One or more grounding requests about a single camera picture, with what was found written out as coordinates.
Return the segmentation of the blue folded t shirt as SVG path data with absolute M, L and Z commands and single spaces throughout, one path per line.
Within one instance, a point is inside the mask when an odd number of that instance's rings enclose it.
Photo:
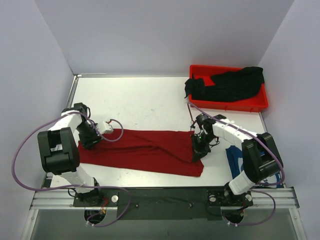
M 242 151 L 234 145 L 231 145 L 226 150 L 226 157 L 228 161 L 228 165 L 230 168 L 232 179 L 236 178 L 243 170 L 243 153 Z M 284 188 L 283 183 L 277 185 L 270 185 L 272 183 L 276 183 L 282 180 L 281 172 L 277 172 L 272 176 L 266 177 L 260 181 L 260 183 L 264 183 L 267 185 L 260 184 L 259 188 Z

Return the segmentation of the red plastic bin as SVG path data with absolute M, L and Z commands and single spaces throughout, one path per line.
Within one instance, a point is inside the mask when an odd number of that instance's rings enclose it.
M 214 85 L 211 76 L 226 72 L 236 72 L 240 69 L 239 67 L 192 64 L 189 67 L 189 76 L 195 79 L 203 79 L 204 85 L 207 87 Z M 192 95 L 188 96 L 188 100 L 199 108 L 250 113 L 259 113 L 269 106 L 264 84 L 261 85 L 260 91 L 256 96 L 244 100 L 234 102 L 204 101 L 196 100 Z

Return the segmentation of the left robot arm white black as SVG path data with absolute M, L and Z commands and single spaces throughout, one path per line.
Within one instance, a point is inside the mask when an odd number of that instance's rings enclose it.
M 98 206 L 103 200 L 103 193 L 97 188 L 97 180 L 86 173 L 80 166 L 80 153 L 74 133 L 78 131 L 80 145 L 91 150 L 102 138 L 88 123 L 90 108 L 84 103 L 75 103 L 66 108 L 49 130 L 37 134 L 42 168 L 67 180 L 75 190 L 75 197 L 89 205 Z

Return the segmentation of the black t shirt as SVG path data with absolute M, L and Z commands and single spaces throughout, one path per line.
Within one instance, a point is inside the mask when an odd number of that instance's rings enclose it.
M 213 85 L 192 76 L 184 84 L 185 96 L 208 102 L 236 102 L 255 97 L 265 83 L 263 68 L 251 66 L 210 76 Z

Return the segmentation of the aluminium frame rail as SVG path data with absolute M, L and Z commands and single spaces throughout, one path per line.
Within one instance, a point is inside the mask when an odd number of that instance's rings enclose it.
M 142 97 L 148 109 L 169 116 L 173 111 L 185 115 L 183 110 L 182 77 L 142 76 L 107 77 L 102 75 L 79 75 L 74 81 L 66 109 L 52 129 L 38 134 L 41 165 L 45 172 L 52 173 L 68 182 L 68 188 L 76 193 L 73 206 L 97 210 L 109 199 L 107 207 L 118 210 L 147 209 L 195 213 L 200 204 L 223 212 L 239 212 L 244 208 L 296 209 L 299 204 L 292 188 L 262 188 L 248 190 L 233 198 L 225 197 L 225 188 L 209 185 L 209 176 L 201 178 L 201 184 L 189 182 L 177 186 L 125 185 L 115 187 L 110 167 L 84 164 L 78 147 L 84 146 L 88 153 L 103 142 L 102 123 L 91 123 L 89 104 L 102 118 L 120 113 L 125 121 L 134 115 L 137 119 L 130 124 L 140 128 L 146 112 L 132 104 Z

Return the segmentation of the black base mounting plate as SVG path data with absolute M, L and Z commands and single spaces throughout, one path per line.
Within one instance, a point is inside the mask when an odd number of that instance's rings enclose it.
M 116 215 L 121 220 L 216 221 L 231 217 L 241 221 L 244 210 L 253 205 L 250 191 L 237 204 L 227 205 L 223 201 L 223 186 L 98 189 L 102 194 L 98 205 L 88 205 L 76 197 L 73 200 L 74 207 L 92 209 L 84 212 L 91 223 L 100 223 L 111 208 L 116 208 Z

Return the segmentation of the red t shirt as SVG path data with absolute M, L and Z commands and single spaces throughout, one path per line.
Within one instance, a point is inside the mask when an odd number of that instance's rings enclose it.
M 92 149 L 80 143 L 80 162 L 188 177 L 200 177 L 203 172 L 203 163 L 192 161 L 192 131 L 115 129 L 110 138 L 119 134 L 123 134 L 120 140 L 102 140 Z

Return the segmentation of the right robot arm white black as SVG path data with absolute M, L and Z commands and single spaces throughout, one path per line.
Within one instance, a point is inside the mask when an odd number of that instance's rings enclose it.
M 192 161 L 197 162 L 207 156 L 214 144 L 223 139 L 240 150 L 243 169 L 223 187 L 223 202 L 235 205 L 246 197 L 256 185 L 265 186 L 264 181 L 277 173 L 284 173 L 283 161 L 273 139 L 268 132 L 256 133 L 234 124 L 219 114 L 213 117 L 199 114 L 191 128 L 198 126 L 200 132 L 191 135 Z

